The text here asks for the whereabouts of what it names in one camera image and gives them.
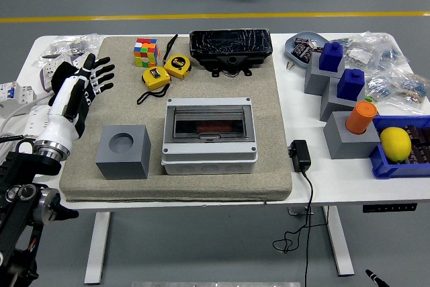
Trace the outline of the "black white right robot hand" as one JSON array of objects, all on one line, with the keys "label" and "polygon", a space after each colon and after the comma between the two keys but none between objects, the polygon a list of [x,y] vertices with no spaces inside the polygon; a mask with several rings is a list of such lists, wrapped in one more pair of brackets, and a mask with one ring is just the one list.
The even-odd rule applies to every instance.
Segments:
[{"label": "black white right robot hand", "polygon": [[373,271],[366,269],[365,273],[372,280],[372,282],[376,284],[377,287],[389,287],[388,283],[379,278],[375,273],[373,273]]}]

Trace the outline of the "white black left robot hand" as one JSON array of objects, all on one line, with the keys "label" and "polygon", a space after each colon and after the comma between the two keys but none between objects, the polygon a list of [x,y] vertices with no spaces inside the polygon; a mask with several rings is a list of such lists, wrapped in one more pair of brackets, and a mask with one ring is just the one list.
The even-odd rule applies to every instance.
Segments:
[{"label": "white black left robot hand", "polygon": [[109,57],[97,59],[94,54],[88,54],[79,69],[68,62],[57,67],[51,81],[54,96],[48,102],[48,126],[35,141],[37,151],[56,147],[69,154],[73,141],[85,130],[89,106],[114,86],[114,68]]}]

